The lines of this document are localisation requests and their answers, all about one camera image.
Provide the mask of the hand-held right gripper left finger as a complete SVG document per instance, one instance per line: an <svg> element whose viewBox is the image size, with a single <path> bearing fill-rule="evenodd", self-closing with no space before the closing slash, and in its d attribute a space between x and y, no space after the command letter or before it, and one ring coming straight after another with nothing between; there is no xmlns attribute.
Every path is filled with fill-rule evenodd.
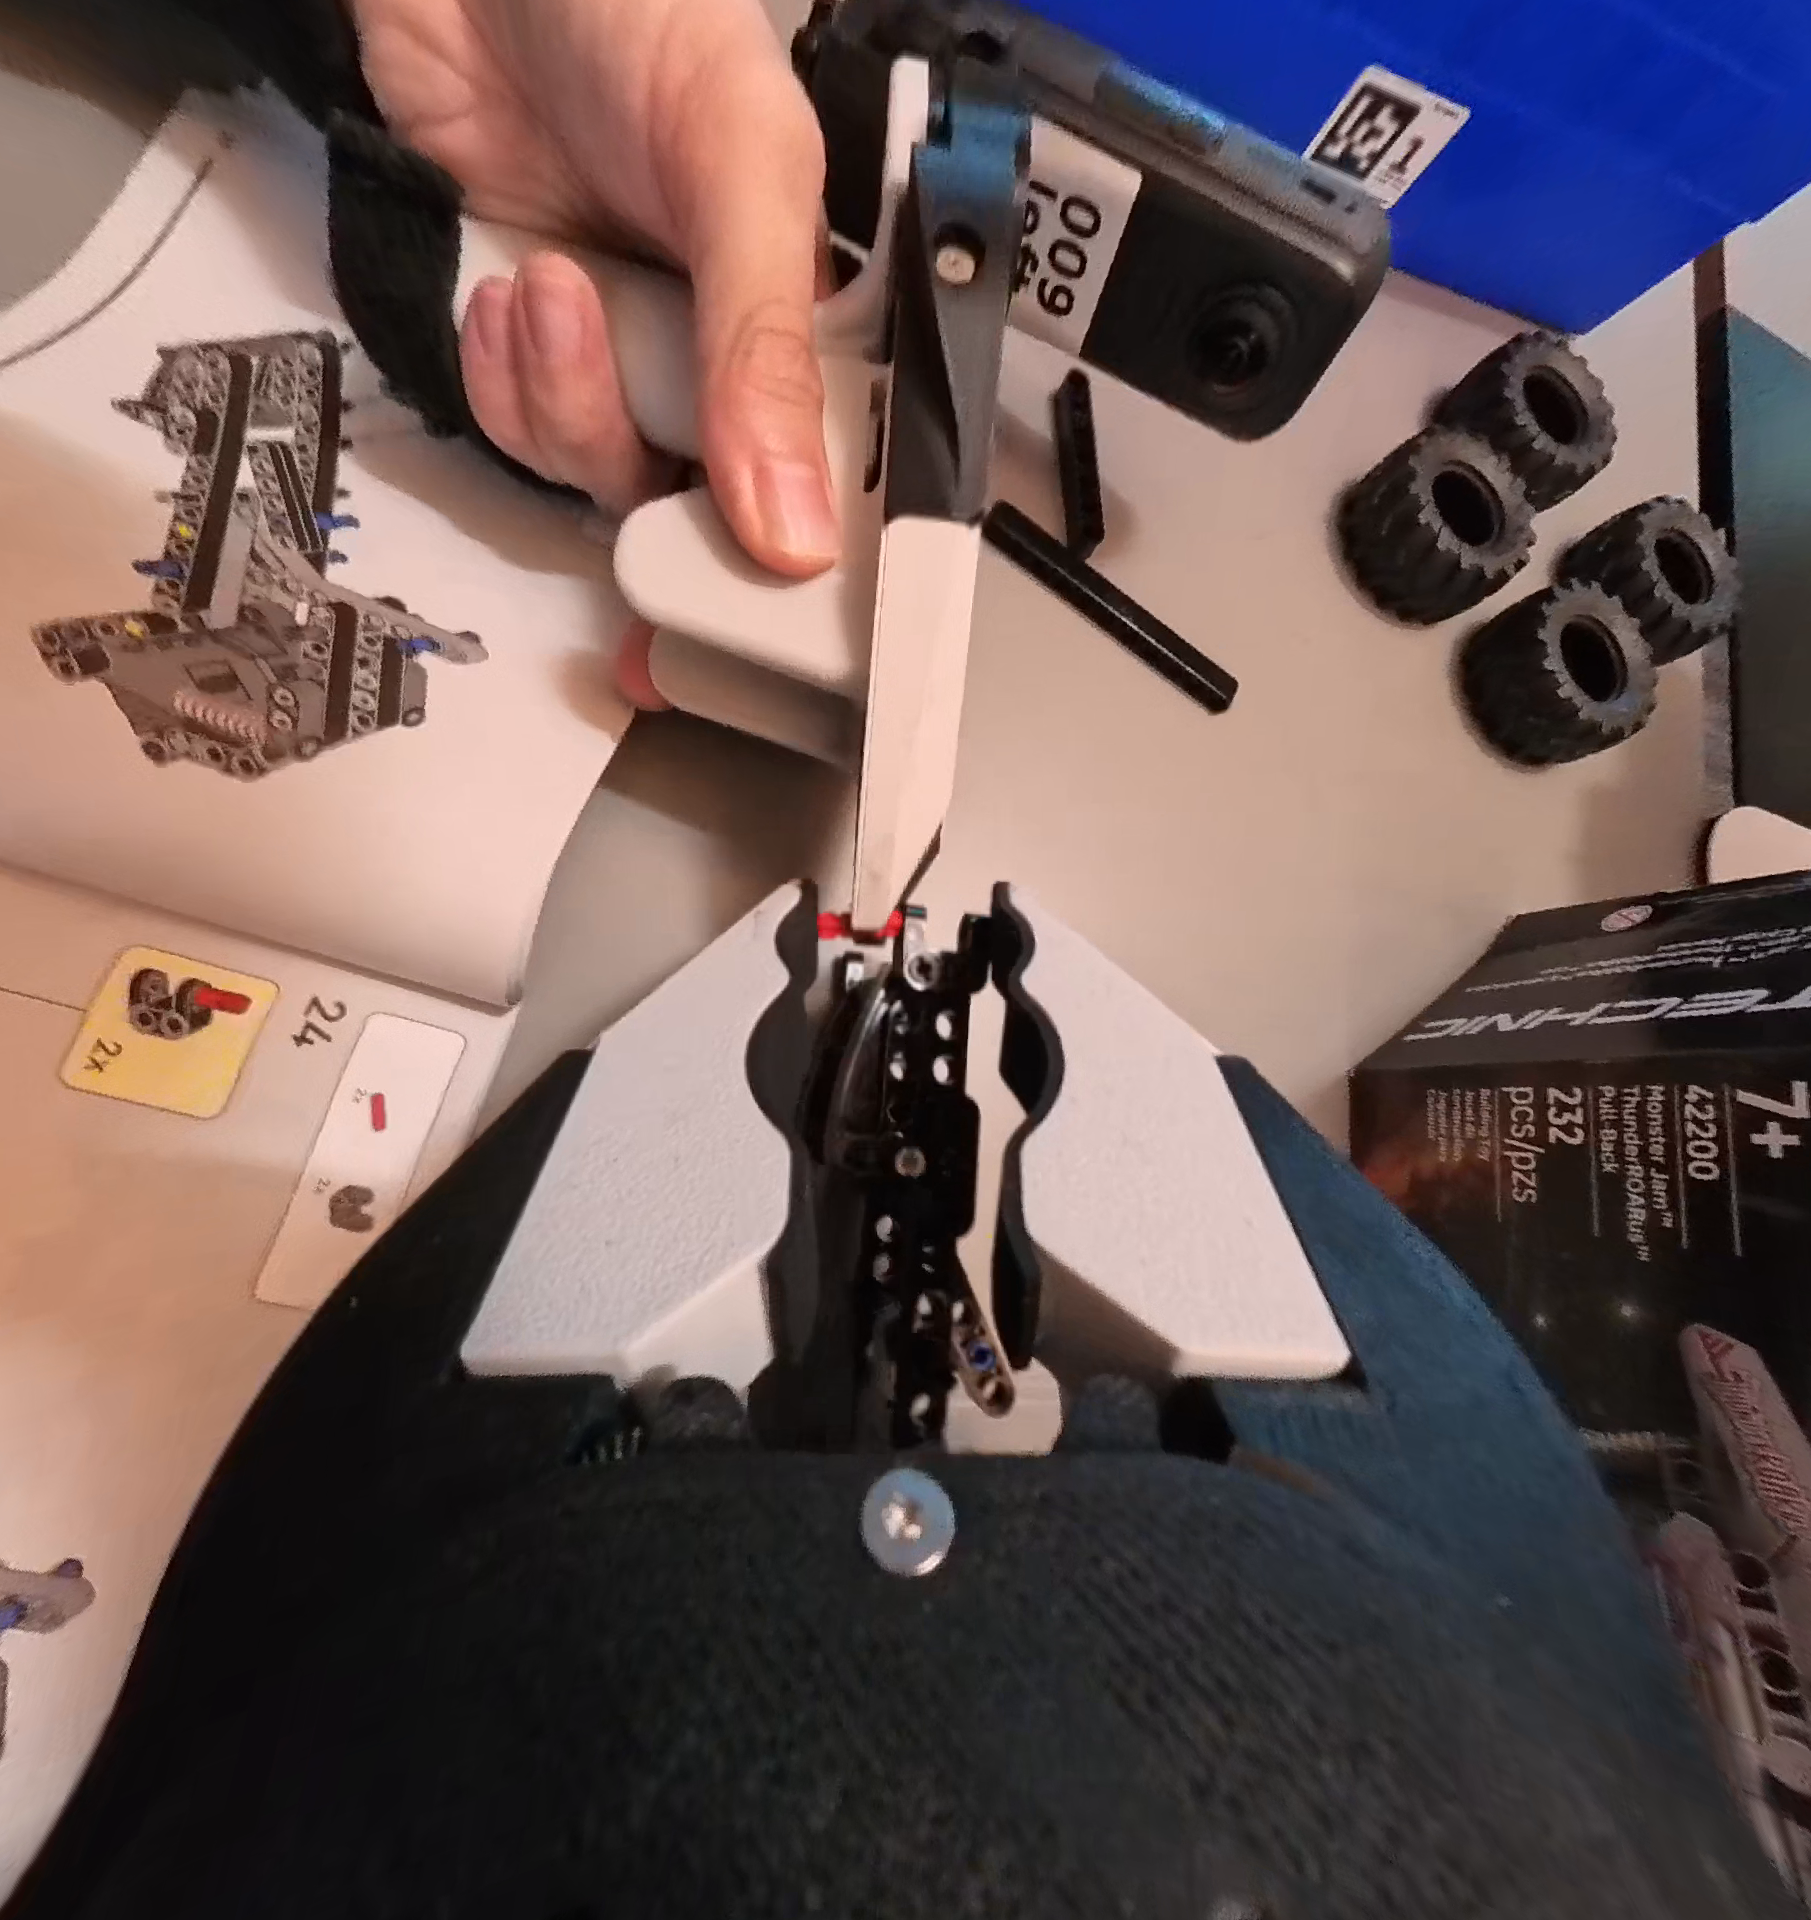
<svg viewBox="0 0 1811 1920"><path fill-rule="evenodd" d="M749 1387L774 1358L788 1120L751 1043L818 967L818 891L784 883L603 1030L459 1358L494 1379Z"/></svg>

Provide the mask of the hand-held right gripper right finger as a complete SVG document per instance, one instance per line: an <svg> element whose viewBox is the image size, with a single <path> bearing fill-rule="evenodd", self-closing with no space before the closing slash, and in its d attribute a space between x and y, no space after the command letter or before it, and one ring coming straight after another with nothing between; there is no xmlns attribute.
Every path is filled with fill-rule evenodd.
<svg viewBox="0 0 1811 1920"><path fill-rule="evenodd" d="M1331 1379L1350 1362L1219 1049L1106 952L1002 880L989 908L1016 1103L991 1310L1016 1368Z"/></svg>

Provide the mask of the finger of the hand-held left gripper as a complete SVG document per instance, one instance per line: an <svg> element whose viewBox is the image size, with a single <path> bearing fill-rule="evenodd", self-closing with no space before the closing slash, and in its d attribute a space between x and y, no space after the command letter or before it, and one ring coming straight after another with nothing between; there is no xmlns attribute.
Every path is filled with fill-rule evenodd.
<svg viewBox="0 0 1811 1920"><path fill-rule="evenodd" d="M879 553L849 917L887 920L940 839L958 774L983 533L898 516Z"/></svg>

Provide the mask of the black toy brick assembly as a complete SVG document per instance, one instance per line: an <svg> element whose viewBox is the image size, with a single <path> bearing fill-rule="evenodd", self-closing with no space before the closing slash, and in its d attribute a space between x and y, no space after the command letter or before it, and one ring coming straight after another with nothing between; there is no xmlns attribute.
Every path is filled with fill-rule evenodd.
<svg viewBox="0 0 1811 1920"><path fill-rule="evenodd" d="M920 908L898 911L887 950L852 948L836 968L799 1109L818 1307L796 1364L823 1447L921 1453L942 1447L953 1401L1013 1409L964 1259L983 1139L969 1017L989 973L989 919L964 917L935 948Z"/></svg>

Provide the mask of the person's left hand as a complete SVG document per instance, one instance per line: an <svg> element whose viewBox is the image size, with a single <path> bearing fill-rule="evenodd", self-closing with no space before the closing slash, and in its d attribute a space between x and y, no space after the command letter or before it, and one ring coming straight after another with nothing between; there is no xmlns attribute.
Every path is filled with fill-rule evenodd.
<svg viewBox="0 0 1811 1920"><path fill-rule="evenodd" d="M840 557L815 303L823 151L762 4L358 3L385 127L471 211L565 245L669 260L695 293L701 465L755 563ZM625 516L667 493L633 424L603 297L565 252L486 278L459 339L486 440Z"/></svg>

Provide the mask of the white printed marker sticker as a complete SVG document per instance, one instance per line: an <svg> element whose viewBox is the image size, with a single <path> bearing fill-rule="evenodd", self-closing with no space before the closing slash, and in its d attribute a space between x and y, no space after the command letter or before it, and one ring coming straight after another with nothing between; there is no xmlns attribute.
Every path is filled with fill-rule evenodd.
<svg viewBox="0 0 1811 1920"><path fill-rule="evenodd" d="M1304 156L1390 209L1467 126L1467 107L1372 62L1350 84Z"/></svg>

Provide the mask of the black toy beam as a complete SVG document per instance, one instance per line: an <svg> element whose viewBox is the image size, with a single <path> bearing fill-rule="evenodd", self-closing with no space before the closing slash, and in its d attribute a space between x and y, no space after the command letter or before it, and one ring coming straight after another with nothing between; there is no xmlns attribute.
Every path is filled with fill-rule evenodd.
<svg viewBox="0 0 1811 1920"><path fill-rule="evenodd" d="M1062 538L1069 557L1088 562L1108 537L1108 509L1092 393L1082 369L1062 376L1051 397L1051 419L1062 495Z"/></svg>

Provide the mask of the black toy tire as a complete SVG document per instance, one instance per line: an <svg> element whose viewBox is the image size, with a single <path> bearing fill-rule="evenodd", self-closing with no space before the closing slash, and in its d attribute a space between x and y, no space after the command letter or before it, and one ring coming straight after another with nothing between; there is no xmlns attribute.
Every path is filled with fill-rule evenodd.
<svg viewBox="0 0 1811 1920"><path fill-rule="evenodd" d="M1557 576L1611 595L1659 666L1726 637L1740 601L1732 547L1703 509L1677 495L1645 499L1571 541Z"/></svg>
<svg viewBox="0 0 1811 1920"><path fill-rule="evenodd" d="M1429 629L1520 573L1536 509L1500 452L1435 424L1350 485L1336 533L1350 582L1372 610Z"/></svg>
<svg viewBox="0 0 1811 1920"><path fill-rule="evenodd" d="M1588 585L1539 588L1477 625L1459 657L1468 719L1516 765L1561 765L1641 732L1659 668L1638 618Z"/></svg>
<svg viewBox="0 0 1811 1920"><path fill-rule="evenodd" d="M1447 390L1433 421L1489 445L1533 509L1584 491L1613 462L1613 401L1571 343L1520 332Z"/></svg>

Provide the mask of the blue plastic bin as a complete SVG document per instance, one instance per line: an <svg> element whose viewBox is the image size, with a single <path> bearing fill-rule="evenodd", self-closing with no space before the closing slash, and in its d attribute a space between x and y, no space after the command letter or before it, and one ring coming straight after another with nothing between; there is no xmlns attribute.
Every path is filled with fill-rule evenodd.
<svg viewBox="0 0 1811 1920"><path fill-rule="evenodd" d="M1304 156L1372 62L1468 109L1394 268L1565 332L1811 182L1811 3L1036 3Z"/></svg>

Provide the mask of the black toy set box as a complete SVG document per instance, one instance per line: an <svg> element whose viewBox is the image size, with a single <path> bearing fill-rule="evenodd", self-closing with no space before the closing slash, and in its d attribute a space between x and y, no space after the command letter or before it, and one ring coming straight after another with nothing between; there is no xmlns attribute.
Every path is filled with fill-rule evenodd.
<svg viewBox="0 0 1811 1920"><path fill-rule="evenodd" d="M1353 1162L1484 1294L1638 1531L1811 1912L1811 828L1516 917L1350 1080Z"/></svg>

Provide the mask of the open instruction booklet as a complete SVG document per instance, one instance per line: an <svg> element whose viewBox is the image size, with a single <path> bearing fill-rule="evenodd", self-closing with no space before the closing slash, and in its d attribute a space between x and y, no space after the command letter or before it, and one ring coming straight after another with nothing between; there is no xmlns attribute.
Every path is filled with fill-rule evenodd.
<svg viewBox="0 0 1811 1920"><path fill-rule="evenodd" d="M287 107L185 101L0 313L0 1854L469 1135L628 727L582 529L382 390L325 215Z"/></svg>

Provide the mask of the dark flat panel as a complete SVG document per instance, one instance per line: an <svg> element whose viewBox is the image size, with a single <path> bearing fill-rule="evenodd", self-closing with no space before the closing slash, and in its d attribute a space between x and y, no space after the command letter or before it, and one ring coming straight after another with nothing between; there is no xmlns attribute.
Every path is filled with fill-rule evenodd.
<svg viewBox="0 0 1811 1920"><path fill-rule="evenodd" d="M1704 669L1721 812L1709 859L1723 874L1734 813L1743 830L1777 820L1781 837L1811 837L1811 355L1734 301L1727 252L1691 270L1703 505L1740 579Z"/></svg>

